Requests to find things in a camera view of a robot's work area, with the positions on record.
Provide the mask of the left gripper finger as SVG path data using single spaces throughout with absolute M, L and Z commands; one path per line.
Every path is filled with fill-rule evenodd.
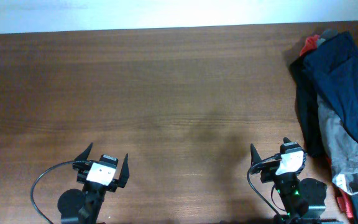
M 124 161 L 122 163 L 121 172 L 119 175 L 117 186 L 124 188 L 129 180 L 129 164 L 128 164 L 129 155 L 126 154 Z
M 93 147 L 93 143 L 91 142 L 89 146 L 79 156 L 77 156 L 74 159 L 74 161 L 83 161 L 83 162 L 88 161 L 88 156 L 92 150 L 92 147 Z

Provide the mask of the navy blue shorts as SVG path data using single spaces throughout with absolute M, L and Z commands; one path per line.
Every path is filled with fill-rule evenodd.
M 303 60 L 306 76 L 358 143 L 358 48 L 349 32 L 323 42 Z

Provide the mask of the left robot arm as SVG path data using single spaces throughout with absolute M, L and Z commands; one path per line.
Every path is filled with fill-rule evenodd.
M 90 144 L 72 165 L 77 171 L 76 181 L 83 188 L 67 190 L 58 199 L 57 208 L 62 223 L 96 224 L 106 193 L 124 188 L 129 180 L 128 155 L 116 179 L 114 175 L 119 160 L 106 154 L 101 155 L 98 161 L 89 160 L 92 147 Z

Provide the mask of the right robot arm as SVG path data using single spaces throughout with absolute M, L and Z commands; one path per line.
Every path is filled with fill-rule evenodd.
M 337 219 L 322 219 L 326 210 L 327 185 L 313 178 L 300 180 L 305 168 L 306 151 L 295 141 L 283 138 L 280 152 L 262 159 L 255 146 L 250 145 L 251 165 L 247 181 L 251 189 L 275 212 L 274 223 L 281 224 L 330 224 Z M 277 192 L 283 208 L 268 201 L 253 185 L 251 175 L 260 175 L 263 184 L 273 183 L 271 193 Z

